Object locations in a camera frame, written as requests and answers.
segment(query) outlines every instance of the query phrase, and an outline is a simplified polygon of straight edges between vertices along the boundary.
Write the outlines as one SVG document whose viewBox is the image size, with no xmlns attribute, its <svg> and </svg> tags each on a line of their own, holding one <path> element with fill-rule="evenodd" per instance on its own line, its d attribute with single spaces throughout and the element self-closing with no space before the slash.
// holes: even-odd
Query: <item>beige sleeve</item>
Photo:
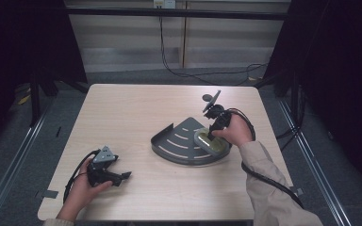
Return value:
<svg viewBox="0 0 362 226">
<path fill-rule="evenodd" d="M 43 226 L 74 226 L 74 223 L 64 219 L 49 218 L 43 223 Z"/>
<path fill-rule="evenodd" d="M 285 187 L 282 172 L 272 163 L 269 153 L 258 141 L 245 143 L 239 149 L 243 163 Z M 246 191 L 255 209 L 254 225 L 322 225 L 313 213 L 302 209 L 287 193 L 247 175 Z"/>
</svg>

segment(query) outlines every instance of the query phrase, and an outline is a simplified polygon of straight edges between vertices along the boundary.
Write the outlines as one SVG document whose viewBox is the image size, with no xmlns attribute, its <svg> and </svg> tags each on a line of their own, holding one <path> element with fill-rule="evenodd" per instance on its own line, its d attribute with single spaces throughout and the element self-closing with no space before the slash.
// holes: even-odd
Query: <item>table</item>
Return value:
<svg viewBox="0 0 362 226">
<path fill-rule="evenodd" d="M 178 165 L 155 154 L 151 138 L 162 129 L 193 117 L 208 127 L 203 116 L 204 94 L 222 92 L 217 104 L 244 112 L 255 126 L 256 138 L 286 175 L 288 170 L 257 89 L 249 87 L 97 84 L 80 110 L 39 219 L 54 218 L 62 206 L 64 187 L 81 159 L 107 145 L 119 160 L 109 171 L 132 171 L 128 180 L 101 193 L 79 215 L 84 220 L 182 221 L 246 220 L 254 210 L 245 190 L 246 174 L 233 147 L 225 158 L 201 167 Z"/>
</svg>

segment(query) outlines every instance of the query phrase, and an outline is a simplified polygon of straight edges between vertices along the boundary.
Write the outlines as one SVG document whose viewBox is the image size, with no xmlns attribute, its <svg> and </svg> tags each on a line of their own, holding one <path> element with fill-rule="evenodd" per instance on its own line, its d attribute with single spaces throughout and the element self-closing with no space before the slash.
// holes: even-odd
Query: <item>wall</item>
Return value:
<svg viewBox="0 0 362 226">
<path fill-rule="evenodd" d="M 152 8 L 153 1 L 67 0 L 68 6 Z M 176 1 L 176 8 L 287 12 L 289 1 Z M 157 17 L 71 15 L 87 73 L 162 69 Z M 163 18 L 171 68 L 245 67 L 268 62 L 283 22 Z"/>
</svg>

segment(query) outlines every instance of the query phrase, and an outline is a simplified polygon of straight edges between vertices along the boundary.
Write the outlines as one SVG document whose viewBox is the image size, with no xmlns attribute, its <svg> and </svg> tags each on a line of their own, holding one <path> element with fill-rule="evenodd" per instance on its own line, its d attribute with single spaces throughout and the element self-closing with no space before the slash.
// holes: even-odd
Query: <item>electrical outlet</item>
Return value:
<svg viewBox="0 0 362 226">
<path fill-rule="evenodd" d="M 175 8 L 175 0 L 164 0 L 164 8 Z"/>
<path fill-rule="evenodd" d="M 154 8 L 164 8 L 164 0 L 154 0 Z"/>
</svg>

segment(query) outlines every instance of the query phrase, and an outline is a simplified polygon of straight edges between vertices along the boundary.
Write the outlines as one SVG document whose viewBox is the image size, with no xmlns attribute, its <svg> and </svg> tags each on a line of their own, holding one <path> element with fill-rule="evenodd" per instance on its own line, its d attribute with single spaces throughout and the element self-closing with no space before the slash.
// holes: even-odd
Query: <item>person's left hand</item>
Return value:
<svg viewBox="0 0 362 226">
<path fill-rule="evenodd" d="M 112 186 L 111 181 L 92 187 L 88 181 L 87 165 L 92 159 L 87 159 L 81 166 L 78 176 L 74 180 L 72 189 L 66 202 L 63 204 L 57 218 L 74 222 L 78 213 L 87 206 L 100 192 Z"/>
</svg>

